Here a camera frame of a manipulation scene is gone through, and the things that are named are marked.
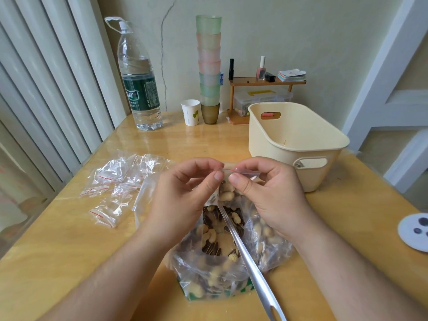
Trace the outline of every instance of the brown cup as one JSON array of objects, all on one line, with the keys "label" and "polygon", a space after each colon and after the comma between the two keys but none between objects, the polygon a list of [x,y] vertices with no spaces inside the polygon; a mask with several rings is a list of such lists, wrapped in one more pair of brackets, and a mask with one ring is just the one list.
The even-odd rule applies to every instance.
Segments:
[{"label": "brown cup", "polygon": [[202,118],[204,119],[204,122],[209,125],[217,123],[219,111],[220,104],[216,106],[204,106],[203,104],[201,104]]}]

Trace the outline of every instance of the wall crack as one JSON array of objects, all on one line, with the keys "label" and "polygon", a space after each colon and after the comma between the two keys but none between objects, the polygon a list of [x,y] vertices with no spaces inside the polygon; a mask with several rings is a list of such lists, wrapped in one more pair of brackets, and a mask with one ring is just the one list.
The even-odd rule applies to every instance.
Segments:
[{"label": "wall crack", "polygon": [[163,23],[165,22],[165,19],[167,18],[169,12],[171,11],[172,8],[174,8],[175,3],[177,2],[177,0],[174,0],[173,4],[169,7],[169,9],[167,10],[166,14],[163,16],[162,19],[162,23],[160,24],[160,68],[162,71],[162,80],[163,80],[163,86],[165,88],[165,109],[168,110],[168,106],[167,106],[167,84],[165,83],[165,77],[163,76]]}]

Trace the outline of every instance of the stacked cups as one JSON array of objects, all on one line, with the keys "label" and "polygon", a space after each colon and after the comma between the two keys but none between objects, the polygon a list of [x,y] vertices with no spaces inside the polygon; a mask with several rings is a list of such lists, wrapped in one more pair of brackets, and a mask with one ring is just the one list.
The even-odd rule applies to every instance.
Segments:
[{"label": "stacked cups", "polygon": [[196,16],[201,111],[208,124],[217,122],[220,110],[220,29],[220,16]]}]

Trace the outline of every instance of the green bottle label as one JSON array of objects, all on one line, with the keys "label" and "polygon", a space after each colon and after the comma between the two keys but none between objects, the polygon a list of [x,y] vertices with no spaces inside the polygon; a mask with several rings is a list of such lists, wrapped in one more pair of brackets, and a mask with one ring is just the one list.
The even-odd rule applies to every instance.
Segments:
[{"label": "green bottle label", "polygon": [[159,107],[158,89],[154,76],[123,77],[123,84],[132,110],[146,111]]}]

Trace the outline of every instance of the bottle handle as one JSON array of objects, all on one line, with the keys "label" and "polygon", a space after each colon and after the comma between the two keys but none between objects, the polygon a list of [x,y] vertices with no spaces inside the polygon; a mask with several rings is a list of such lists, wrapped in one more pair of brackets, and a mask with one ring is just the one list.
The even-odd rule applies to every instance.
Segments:
[{"label": "bottle handle", "polygon": [[121,30],[117,30],[115,27],[113,27],[112,25],[110,25],[109,21],[110,20],[115,20],[115,21],[122,21],[125,23],[127,29],[129,32],[132,32],[131,27],[128,25],[128,23],[121,17],[119,16],[107,16],[104,18],[104,21],[106,22],[107,26],[109,26],[111,29],[117,31],[118,33],[122,34],[123,32]]}]

